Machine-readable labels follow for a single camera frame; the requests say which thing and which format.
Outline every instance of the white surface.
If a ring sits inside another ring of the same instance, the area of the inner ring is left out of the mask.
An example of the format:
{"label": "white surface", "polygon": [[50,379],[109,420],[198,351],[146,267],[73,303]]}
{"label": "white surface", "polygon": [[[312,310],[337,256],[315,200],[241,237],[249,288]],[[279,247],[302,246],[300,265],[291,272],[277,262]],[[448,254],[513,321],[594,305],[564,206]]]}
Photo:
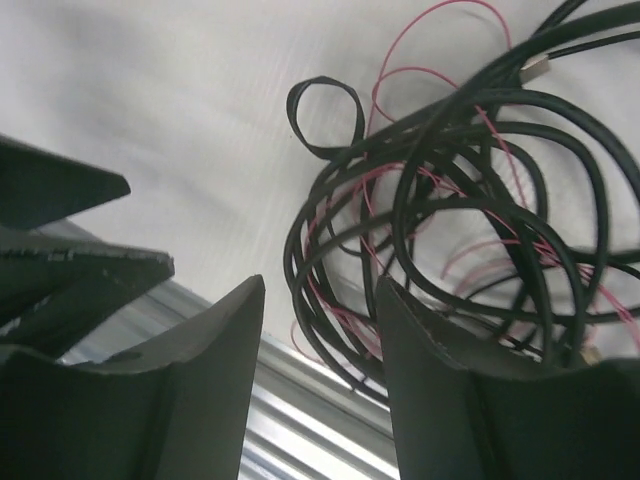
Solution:
{"label": "white surface", "polygon": [[[250,274],[264,274],[266,330],[288,343],[293,313],[282,246],[323,164],[293,138],[286,94],[294,83],[324,74],[354,86],[368,106],[384,52],[435,3],[1,0],[0,131],[124,174],[130,197],[74,221],[111,242],[169,251],[176,280],[199,295],[214,301]],[[491,3],[518,42],[560,1]],[[581,13],[620,3],[593,1]],[[639,47],[560,60],[532,87],[577,102],[640,154]],[[416,27],[390,66],[428,66],[464,81],[503,49],[488,11],[455,5]],[[399,116],[447,91],[409,74],[381,95]],[[318,88],[303,101],[300,121],[310,140],[342,144],[350,137],[352,106]],[[521,144],[550,176],[553,225],[570,243],[589,244],[592,202],[577,162],[535,141]],[[614,241],[637,244],[637,207],[610,161],[594,152],[611,187]],[[484,228],[475,217],[437,222],[442,228],[425,233],[421,247],[421,264],[432,274],[454,246],[469,244]],[[463,267],[453,272],[458,278]],[[614,289],[628,301],[638,298],[628,280]],[[622,329],[602,331],[599,342],[605,351],[632,350]]]}

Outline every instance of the tangled cable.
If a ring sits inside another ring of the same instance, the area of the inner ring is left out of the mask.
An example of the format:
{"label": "tangled cable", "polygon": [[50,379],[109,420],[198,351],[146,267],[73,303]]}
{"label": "tangled cable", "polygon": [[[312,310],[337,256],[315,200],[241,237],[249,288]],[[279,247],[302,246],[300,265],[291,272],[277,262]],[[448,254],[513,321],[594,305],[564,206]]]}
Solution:
{"label": "tangled cable", "polygon": [[[294,133],[311,153],[328,161],[313,183],[285,244],[284,270],[296,318],[306,339],[329,368],[352,388],[383,403],[387,403],[385,394],[368,382],[370,379],[385,385],[374,293],[377,276],[389,274],[394,265],[404,272],[405,287],[412,286],[432,298],[435,310],[441,315],[473,322],[490,332],[495,341],[516,351],[529,352],[544,365],[563,368],[579,365],[580,351],[588,337],[587,327],[600,323],[620,320],[627,323],[640,348],[640,332],[634,320],[640,314],[640,305],[626,309],[601,285],[607,269],[640,279],[640,272],[632,266],[640,262],[640,248],[611,251],[607,189],[598,163],[580,140],[563,130],[498,118],[502,107],[516,104],[537,107],[569,120],[602,145],[640,206],[640,169],[620,140],[578,106],[549,93],[525,90],[520,81],[523,66],[539,55],[545,55],[544,61],[553,60],[639,38],[640,34],[634,32],[563,47],[594,33],[640,22],[640,2],[562,23],[586,2],[566,1],[531,39],[514,48],[511,48],[506,23],[488,3],[481,0],[442,2],[411,22],[389,49],[372,93],[369,128],[374,111],[391,120],[377,103],[380,83],[391,75],[418,70],[435,74],[455,86],[433,70],[406,67],[387,72],[386,67],[393,49],[415,23],[439,7],[461,2],[491,9],[503,25],[509,50],[449,97],[375,133],[366,129],[364,109],[355,90],[337,80],[317,77],[301,82],[291,89],[287,98],[287,114]],[[298,104],[304,92],[317,84],[340,88],[355,102],[356,122],[351,145],[315,146],[302,134],[297,121]],[[549,202],[543,174],[525,149],[501,137],[505,134],[541,138],[575,156],[587,173],[593,192],[595,248],[591,251],[571,248],[548,225]],[[503,152],[507,158],[514,175],[515,195],[492,166],[495,151]],[[534,211],[530,210],[523,193],[516,163],[524,167],[534,187]],[[400,177],[393,206],[389,211],[376,212],[372,198],[380,178],[394,171],[400,172]],[[357,223],[337,232],[333,222],[353,204],[357,208]],[[424,230],[437,212],[455,210],[481,212],[498,240],[460,252],[447,264],[443,276],[455,261],[494,244],[503,245],[509,257],[496,263],[496,268],[512,265],[513,274],[468,292],[467,286],[474,275],[482,274],[471,272],[461,286],[449,292],[418,270],[413,259],[416,233]],[[378,230],[386,232],[384,238],[374,238],[373,232]],[[353,239],[359,239],[358,248],[346,246]],[[342,304],[332,288],[325,260],[336,249],[358,258],[361,263],[366,313]],[[545,271],[550,269],[562,269],[566,275],[572,295],[570,314],[554,311],[553,295],[545,276]],[[519,287],[509,308],[474,300],[482,293],[514,281],[519,282]],[[607,299],[613,306],[612,311],[594,311],[597,294]],[[525,309],[528,301],[533,304],[533,312]],[[514,333],[517,322],[530,325],[521,339]],[[343,356],[349,366],[341,364],[335,352]]]}

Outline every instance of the cable connector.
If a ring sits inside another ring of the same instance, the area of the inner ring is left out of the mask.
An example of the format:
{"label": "cable connector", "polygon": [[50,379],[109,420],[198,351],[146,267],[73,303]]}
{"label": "cable connector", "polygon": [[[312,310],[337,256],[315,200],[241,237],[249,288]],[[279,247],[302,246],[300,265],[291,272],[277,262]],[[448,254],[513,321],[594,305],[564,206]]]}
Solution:
{"label": "cable connector", "polygon": [[549,63],[549,55],[545,53],[531,57],[520,69],[520,83],[525,85],[550,70],[551,64]]}

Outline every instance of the black plastic piece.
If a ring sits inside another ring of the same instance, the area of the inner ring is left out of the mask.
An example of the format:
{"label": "black plastic piece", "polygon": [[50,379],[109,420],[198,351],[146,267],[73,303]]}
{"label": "black plastic piece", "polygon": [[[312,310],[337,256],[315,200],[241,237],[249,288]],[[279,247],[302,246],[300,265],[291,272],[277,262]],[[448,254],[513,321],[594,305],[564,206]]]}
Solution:
{"label": "black plastic piece", "polygon": [[381,279],[378,321],[403,479],[640,478],[640,362],[546,370]]}
{"label": "black plastic piece", "polygon": [[40,227],[131,193],[121,175],[0,136],[0,225]]}
{"label": "black plastic piece", "polygon": [[235,480],[263,305],[250,278],[99,365],[0,346],[0,478]]}
{"label": "black plastic piece", "polygon": [[165,253],[0,228],[0,344],[57,358],[173,272]]}

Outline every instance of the corrugated metal panel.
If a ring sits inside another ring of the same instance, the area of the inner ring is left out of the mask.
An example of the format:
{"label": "corrugated metal panel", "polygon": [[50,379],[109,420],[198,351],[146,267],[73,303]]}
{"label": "corrugated metal panel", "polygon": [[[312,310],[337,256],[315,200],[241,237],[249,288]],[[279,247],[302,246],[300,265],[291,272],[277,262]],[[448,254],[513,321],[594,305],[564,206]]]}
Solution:
{"label": "corrugated metal panel", "polygon": [[[42,231],[92,238],[69,222]],[[63,361],[100,361],[194,316],[208,305],[167,282],[123,308]],[[328,370],[264,336],[239,478],[397,479],[388,410],[350,391]]]}

